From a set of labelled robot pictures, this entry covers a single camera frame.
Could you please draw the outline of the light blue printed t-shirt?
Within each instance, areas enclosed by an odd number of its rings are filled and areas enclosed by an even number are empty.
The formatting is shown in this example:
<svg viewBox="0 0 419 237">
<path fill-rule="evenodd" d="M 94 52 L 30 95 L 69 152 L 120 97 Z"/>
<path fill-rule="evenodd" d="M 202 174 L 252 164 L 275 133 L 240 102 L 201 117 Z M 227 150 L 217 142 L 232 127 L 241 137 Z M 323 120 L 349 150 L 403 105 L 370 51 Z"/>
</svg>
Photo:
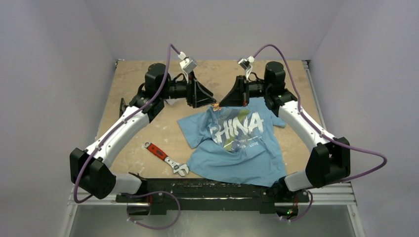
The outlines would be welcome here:
<svg viewBox="0 0 419 237">
<path fill-rule="evenodd" d="M 210 180 L 271 187 L 286 176 L 274 127 L 286 123 L 269 110 L 263 98 L 246 107 L 223 107 L 178 120 L 193 149 L 187 166 Z"/>
</svg>

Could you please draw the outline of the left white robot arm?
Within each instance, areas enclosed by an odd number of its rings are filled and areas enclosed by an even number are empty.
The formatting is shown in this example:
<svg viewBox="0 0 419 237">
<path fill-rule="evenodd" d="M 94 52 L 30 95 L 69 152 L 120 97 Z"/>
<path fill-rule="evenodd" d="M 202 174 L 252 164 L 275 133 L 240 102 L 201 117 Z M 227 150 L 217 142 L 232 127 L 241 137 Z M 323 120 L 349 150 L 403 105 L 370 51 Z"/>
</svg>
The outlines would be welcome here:
<svg viewBox="0 0 419 237">
<path fill-rule="evenodd" d="M 146 199 L 147 188 L 141 185 L 141 177 L 114 174 L 110 167 L 127 143 L 164 108 L 166 99 L 184 98 L 193 108 L 215 102 L 213 93 L 196 79 L 193 72 L 196 66 L 190 58 L 182 60 L 182 80 L 177 77 L 172 79 L 165 64 L 155 63 L 148 67 L 145 82 L 129 104 L 121 101 L 119 118 L 109 130 L 87 148 L 75 148 L 70 153 L 75 198 L 81 188 L 97 199 L 113 193 L 126 193 L 135 202 Z"/>
</svg>

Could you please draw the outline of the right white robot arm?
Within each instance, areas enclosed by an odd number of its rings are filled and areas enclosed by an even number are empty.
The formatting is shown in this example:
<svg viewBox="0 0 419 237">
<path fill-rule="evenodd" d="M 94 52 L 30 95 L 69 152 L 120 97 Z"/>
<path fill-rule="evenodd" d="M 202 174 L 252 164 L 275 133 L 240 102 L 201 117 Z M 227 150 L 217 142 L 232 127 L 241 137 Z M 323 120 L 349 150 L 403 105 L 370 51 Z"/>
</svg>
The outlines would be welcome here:
<svg viewBox="0 0 419 237">
<path fill-rule="evenodd" d="M 273 185 L 280 199 L 289 201 L 297 191 L 321 188 L 339 182 L 350 175 L 350 150 L 346 138 L 336 138 L 323 129 L 312 117 L 304 114 L 299 99 L 286 89 L 283 64 L 271 61 L 265 66 L 263 79 L 250 81 L 252 63 L 241 59 L 245 70 L 236 77 L 229 93 L 221 100 L 221 107 L 244 107 L 250 98 L 264 98 L 266 107 L 289 125 L 310 151 L 304 170 L 280 178 Z"/>
</svg>

